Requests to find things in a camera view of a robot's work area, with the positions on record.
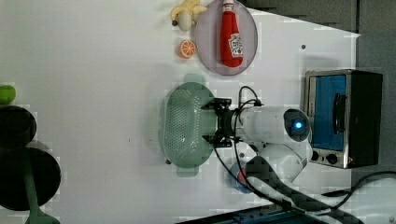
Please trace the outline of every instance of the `white bottle cap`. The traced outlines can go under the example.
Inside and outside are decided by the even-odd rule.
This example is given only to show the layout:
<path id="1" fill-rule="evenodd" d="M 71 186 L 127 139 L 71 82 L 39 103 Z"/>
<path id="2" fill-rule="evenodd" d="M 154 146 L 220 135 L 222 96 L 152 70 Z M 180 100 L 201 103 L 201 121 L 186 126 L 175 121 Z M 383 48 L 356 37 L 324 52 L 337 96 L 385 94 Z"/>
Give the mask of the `white bottle cap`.
<path id="1" fill-rule="evenodd" d="M 224 4 L 233 4 L 233 0 L 224 0 L 223 5 Z"/>

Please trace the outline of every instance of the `pink plate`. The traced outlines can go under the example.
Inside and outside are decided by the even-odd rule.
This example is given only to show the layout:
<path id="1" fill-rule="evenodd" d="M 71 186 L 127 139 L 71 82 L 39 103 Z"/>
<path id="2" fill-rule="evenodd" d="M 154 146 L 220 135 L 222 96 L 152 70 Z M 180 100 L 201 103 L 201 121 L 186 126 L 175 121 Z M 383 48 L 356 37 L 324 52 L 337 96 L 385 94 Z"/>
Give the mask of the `pink plate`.
<path id="1" fill-rule="evenodd" d="M 244 61 L 235 68 L 225 66 L 221 62 L 219 52 L 222 2 L 222 0 L 212 2 L 207 7 L 207 11 L 199 16 L 195 28 L 195 44 L 207 68 L 224 76 L 234 76 L 245 71 L 256 55 L 258 44 L 257 27 L 248 9 L 235 0 L 234 11 L 244 48 Z"/>

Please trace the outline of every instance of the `fake fruit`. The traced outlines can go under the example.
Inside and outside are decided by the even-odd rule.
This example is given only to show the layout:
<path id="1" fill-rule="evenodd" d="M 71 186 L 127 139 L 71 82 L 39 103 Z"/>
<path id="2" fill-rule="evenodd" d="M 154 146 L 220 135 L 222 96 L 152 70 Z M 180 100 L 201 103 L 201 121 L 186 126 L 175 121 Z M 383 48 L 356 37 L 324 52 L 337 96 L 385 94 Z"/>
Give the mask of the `fake fruit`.
<path id="1" fill-rule="evenodd" d="M 189 59 L 195 53 L 196 47 L 195 44 L 190 40 L 184 40 L 180 44 L 180 49 L 178 54 L 180 57 L 184 59 Z"/>
<path id="2" fill-rule="evenodd" d="M 191 26 L 198 21 L 198 15 L 206 10 L 206 7 L 200 6 L 200 0 L 185 0 L 172 9 L 172 24 L 178 25 L 182 31 L 189 31 Z"/>

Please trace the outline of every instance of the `red ketchup bottle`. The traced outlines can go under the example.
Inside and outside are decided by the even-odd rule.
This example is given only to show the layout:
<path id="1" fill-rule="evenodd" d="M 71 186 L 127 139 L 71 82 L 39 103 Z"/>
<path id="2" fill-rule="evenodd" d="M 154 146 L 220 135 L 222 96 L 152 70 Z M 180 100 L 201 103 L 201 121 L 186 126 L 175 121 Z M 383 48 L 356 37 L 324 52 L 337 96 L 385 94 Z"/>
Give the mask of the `red ketchup bottle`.
<path id="1" fill-rule="evenodd" d="M 223 1 L 220 53 L 221 61 L 228 67 L 237 67 L 244 60 L 242 41 L 233 11 L 233 0 Z"/>

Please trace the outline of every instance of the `ketchup label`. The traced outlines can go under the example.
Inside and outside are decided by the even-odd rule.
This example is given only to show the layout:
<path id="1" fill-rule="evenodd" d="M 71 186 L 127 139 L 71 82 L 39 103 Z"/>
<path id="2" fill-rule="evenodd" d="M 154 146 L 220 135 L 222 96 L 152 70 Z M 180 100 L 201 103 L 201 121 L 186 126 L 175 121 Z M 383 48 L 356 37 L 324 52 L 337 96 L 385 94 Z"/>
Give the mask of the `ketchup label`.
<path id="1" fill-rule="evenodd" d="M 239 58 L 244 56 L 244 49 L 242 48 L 241 36 L 239 34 L 231 35 L 228 43 L 230 44 L 230 50 L 233 58 Z"/>

